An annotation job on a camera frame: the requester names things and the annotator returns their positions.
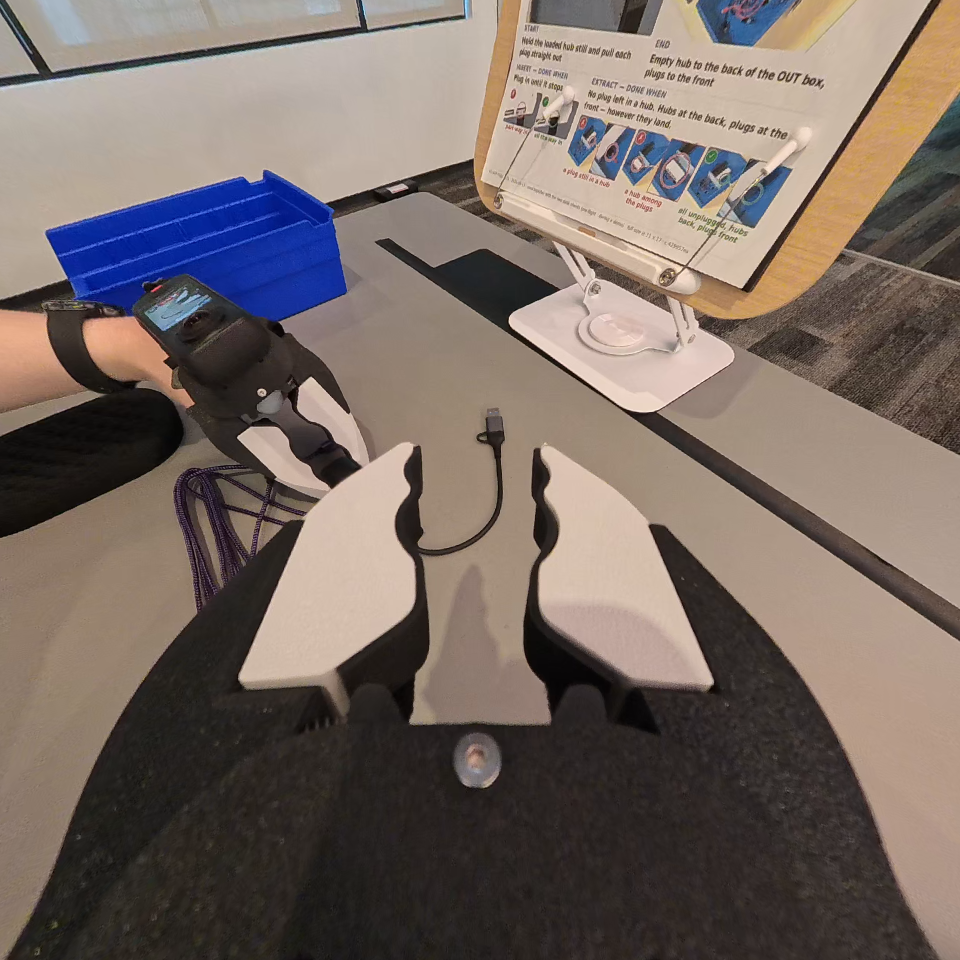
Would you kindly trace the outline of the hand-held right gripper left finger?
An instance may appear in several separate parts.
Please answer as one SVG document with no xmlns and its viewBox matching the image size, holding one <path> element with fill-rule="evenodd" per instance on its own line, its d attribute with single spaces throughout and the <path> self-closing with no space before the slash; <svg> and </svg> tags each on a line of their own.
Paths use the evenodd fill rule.
<svg viewBox="0 0 960 960">
<path fill-rule="evenodd" d="M 238 674 L 244 690 L 319 690 L 337 719 L 369 684 L 409 690 L 429 652 L 422 450 L 405 441 L 306 515 Z"/>
</svg>

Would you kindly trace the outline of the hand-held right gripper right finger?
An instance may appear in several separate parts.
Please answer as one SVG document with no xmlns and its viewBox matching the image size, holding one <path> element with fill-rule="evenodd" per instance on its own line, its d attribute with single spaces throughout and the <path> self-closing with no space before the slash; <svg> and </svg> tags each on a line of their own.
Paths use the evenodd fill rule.
<svg viewBox="0 0 960 960">
<path fill-rule="evenodd" d="M 534 544 L 523 652 L 550 721 L 655 728 L 646 691 L 716 680 L 645 515 L 548 444 L 532 462 Z"/>
</svg>

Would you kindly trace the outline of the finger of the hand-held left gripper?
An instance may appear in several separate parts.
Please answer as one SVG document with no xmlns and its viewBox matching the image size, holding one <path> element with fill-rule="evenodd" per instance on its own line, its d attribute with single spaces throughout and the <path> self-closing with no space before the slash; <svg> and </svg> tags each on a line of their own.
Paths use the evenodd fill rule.
<svg viewBox="0 0 960 960">
<path fill-rule="evenodd" d="M 306 444 L 325 442 L 323 450 L 307 459 L 297 456 L 291 439 L 276 423 L 246 424 L 237 441 L 251 454 L 265 475 L 280 486 L 309 498 L 320 499 L 333 487 L 364 468 L 364 442 L 358 452 L 348 440 L 359 439 L 355 431 L 336 431 L 317 423 L 294 424 L 294 439 Z"/>
<path fill-rule="evenodd" d="M 298 385 L 295 393 L 293 405 L 297 414 L 323 427 L 360 467 L 370 462 L 365 438 L 354 415 L 316 377 L 310 377 Z"/>
</svg>

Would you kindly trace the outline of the blue plastic bin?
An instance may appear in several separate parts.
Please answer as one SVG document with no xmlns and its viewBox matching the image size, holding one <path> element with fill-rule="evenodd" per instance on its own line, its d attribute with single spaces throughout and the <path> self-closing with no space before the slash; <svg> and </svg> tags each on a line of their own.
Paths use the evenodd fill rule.
<svg viewBox="0 0 960 960">
<path fill-rule="evenodd" d="M 283 321 L 347 293 L 332 209 L 270 171 L 46 230 L 75 298 L 127 314 L 145 282 L 188 275 Z"/>
</svg>

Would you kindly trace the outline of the grey usb hub with cable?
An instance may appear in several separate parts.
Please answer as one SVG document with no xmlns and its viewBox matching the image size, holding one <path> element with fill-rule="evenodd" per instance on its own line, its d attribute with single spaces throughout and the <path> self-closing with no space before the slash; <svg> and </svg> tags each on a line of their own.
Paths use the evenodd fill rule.
<svg viewBox="0 0 960 960">
<path fill-rule="evenodd" d="M 418 553 L 426 558 L 444 558 L 459 554 L 481 542 L 498 523 L 505 498 L 505 480 L 503 474 L 502 449 L 506 439 L 503 416 L 498 408 L 488 408 L 485 415 L 485 429 L 476 435 L 476 442 L 491 451 L 496 481 L 496 498 L 489 519 L 484 526 L 470 537 L 449 546 L 426 548 L 420 546 Z"/>
</svg>

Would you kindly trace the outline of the black mesh elbow pad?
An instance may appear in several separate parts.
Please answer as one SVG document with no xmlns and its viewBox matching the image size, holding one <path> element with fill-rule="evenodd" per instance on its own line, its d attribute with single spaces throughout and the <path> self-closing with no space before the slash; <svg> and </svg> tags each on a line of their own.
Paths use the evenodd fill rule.
<svg viewBox="0 0 960 960">
<path fill-rule="evenodd" d="M 1 438 L 1 536 L 47 522 L 150 473 L 183 442 L 160 392 L 100 395 Z"/>
</svg>

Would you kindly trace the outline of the person's left forearm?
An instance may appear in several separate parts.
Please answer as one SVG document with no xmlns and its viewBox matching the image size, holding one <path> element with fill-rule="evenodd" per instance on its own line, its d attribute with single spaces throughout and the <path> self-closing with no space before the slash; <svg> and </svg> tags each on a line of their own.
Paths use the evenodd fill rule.
<svg viewBox="0 0 960 960">
<path fill-rule="evenodd" d="M 1 310 L 1 413 L 80 393 L 61 364 L 43 314 Z"/>
</svg>

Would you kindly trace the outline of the person's left hand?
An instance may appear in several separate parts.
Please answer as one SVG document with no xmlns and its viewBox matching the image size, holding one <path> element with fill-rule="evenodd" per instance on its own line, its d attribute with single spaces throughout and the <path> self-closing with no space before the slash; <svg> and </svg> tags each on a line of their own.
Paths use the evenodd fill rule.
<svg viewBox="0 0 960 960">
<path fill-rule="evenodd" d="M 187 410 L 193 400 L 174 386 L 174 372 L 159 343 L 134 317 L 88 318 L 82 337 L 97 369 L 116 381 L 149 383 Z"/>
</svg>

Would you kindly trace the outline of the black wrist band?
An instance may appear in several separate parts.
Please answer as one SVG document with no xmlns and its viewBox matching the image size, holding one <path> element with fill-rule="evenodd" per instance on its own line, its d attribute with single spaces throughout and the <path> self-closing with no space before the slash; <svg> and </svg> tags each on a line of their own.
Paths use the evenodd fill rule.
<svg viewBox="0 0 960 960">
<path fill-rule="evenodd" d="M 132 390 L 138 380 L 122 381 L 108 376 L 93 361 L 86 345 L 84 325 L 89 320 L 117 318 L 124 309 L 109 303 L 69 299 L 46 299 L 41 303 L 46 332 L 55 358 L 81 387 L 100 395 Z"/>
</svg>

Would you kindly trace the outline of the window with white blinds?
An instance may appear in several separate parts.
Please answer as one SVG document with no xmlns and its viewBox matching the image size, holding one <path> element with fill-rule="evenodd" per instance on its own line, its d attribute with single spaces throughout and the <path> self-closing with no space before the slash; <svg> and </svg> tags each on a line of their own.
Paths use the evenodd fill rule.
<svg viewBox="0 0 960 960">
<path fill-rule="evenodd" d="M 461 1 L 7 1 L 2 81 L 465 18 Z"/>
</svg>

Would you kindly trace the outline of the printed instruction sheet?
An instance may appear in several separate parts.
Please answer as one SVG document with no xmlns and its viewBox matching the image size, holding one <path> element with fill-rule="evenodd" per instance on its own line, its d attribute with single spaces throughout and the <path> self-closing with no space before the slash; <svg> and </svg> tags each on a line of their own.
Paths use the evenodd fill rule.
<svg viewBox="0 0 960 960">
<path fill-rule="evenodd" d="M 521 2 L 482 183 L 746 289 L 934 2 Z"/>
</svg>

